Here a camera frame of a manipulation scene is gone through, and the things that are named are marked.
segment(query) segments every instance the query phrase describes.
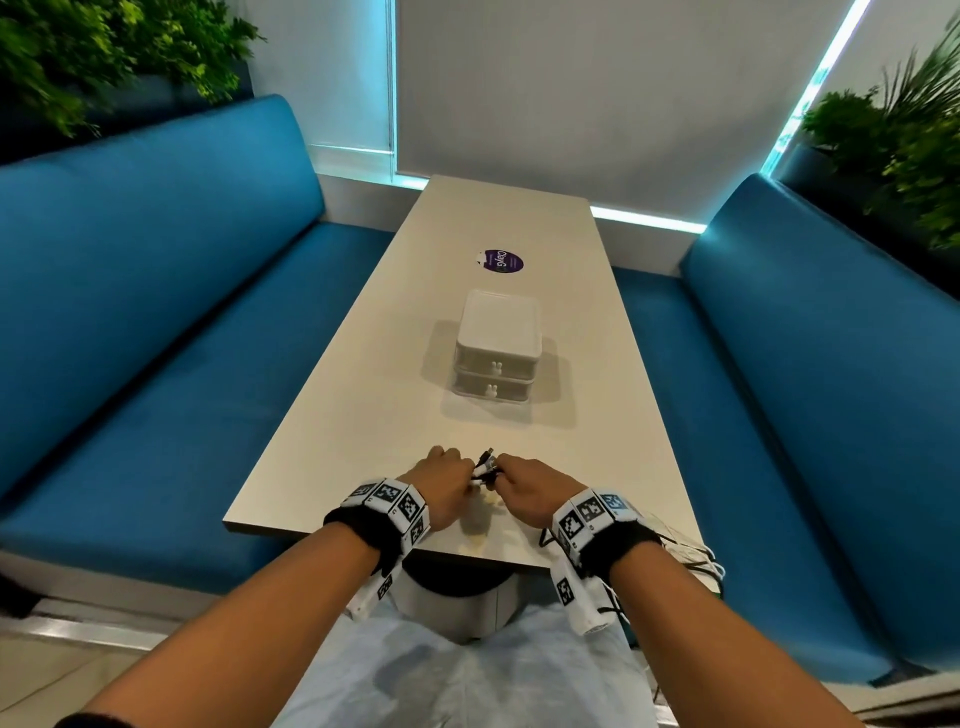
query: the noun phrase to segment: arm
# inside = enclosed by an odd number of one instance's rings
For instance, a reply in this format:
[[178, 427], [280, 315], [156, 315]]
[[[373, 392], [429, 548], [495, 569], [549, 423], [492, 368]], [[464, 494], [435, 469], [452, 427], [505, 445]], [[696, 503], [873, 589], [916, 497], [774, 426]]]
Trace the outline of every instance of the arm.
[[[467, 505], [473, 463], [437, 446], [399, 479], [443, 530]], [[136, 728], [267, 728], [379, 553], [348, 526], [306, 537], [187, 622], [86, 706]]]
[[[496, 491], [518, 519], [549, 528], [585, 486], [539, 460], [498, 455]], [[856, 728], [862, 724], [785, 652], [656, 544], [613, 564], [611, 586], [684, 728]]]

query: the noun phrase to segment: person's left hand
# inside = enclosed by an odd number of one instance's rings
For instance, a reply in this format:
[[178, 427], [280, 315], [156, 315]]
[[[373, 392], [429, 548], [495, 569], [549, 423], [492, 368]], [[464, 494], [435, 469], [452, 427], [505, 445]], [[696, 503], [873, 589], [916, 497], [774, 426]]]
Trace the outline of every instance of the person's left hand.
[[473, 461], [460, 456], [456, 448], [435, 445], [412, 469], [397, 480], [420, 491], [430, 507], [430, 530], [443, 531], [456, 522], [467, 508]]

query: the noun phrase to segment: green plant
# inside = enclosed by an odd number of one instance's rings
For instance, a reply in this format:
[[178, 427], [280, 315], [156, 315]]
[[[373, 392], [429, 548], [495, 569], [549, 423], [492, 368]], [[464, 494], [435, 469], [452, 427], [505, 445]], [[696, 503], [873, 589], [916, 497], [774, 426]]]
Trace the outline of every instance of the green plant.
[[892, 75], [883, 69], [882, 90], [828, 93], [803, 129], [839, 173], [880, 185], [870, 207], [899, 199], [932, 246], [960, 246], [960, 13], [923, 62], [914, 49]]
[[156, 73], [211, 100], [238, 79], [256, 28], [223, 0], [0, 0], [0, 97], [73, 135], [104, 90]]
[[960, 116], [905, 128], [884, 174], [933, 233], [931, 247], [960, 246]]

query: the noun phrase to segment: white table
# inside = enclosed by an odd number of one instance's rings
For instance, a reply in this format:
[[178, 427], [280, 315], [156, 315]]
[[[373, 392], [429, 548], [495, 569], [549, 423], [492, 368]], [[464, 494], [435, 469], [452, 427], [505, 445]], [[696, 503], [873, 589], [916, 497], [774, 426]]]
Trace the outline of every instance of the white table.
[[[486, 270], [477, 256], [489, 249], [519, 255], [522, 270]], [[543, 359], [526, 404], [447, 389], [472, 288], [540, 301]], [[432, 178], [225, 522], [311, 533], [361, 480], [404, 473], [438, 444], [471, 458], [486, 448], [539, 458], [700, 538], [586, 200]], [[422, 547], [547, 567], [539, 533], [496, 501], [478, 497]]]

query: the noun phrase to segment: hand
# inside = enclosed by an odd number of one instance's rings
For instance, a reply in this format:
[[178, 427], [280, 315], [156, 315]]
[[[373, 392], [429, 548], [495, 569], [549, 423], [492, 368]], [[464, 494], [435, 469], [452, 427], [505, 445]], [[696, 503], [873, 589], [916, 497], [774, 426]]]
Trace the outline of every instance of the hand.
[[587, 486], [539, 460], [501, 453], [496, 465], [503, 471], [493, 488], [514, 518], [534, 528], [549, 528], [553, 514]]
[[430, 530], [443, 531], [466, 510], [471, 475], [472, 460], [461, 457], [456, 448], [444, 451], [435, 445], [425, 458], [397, 480], [420, 491], [430, 508]]

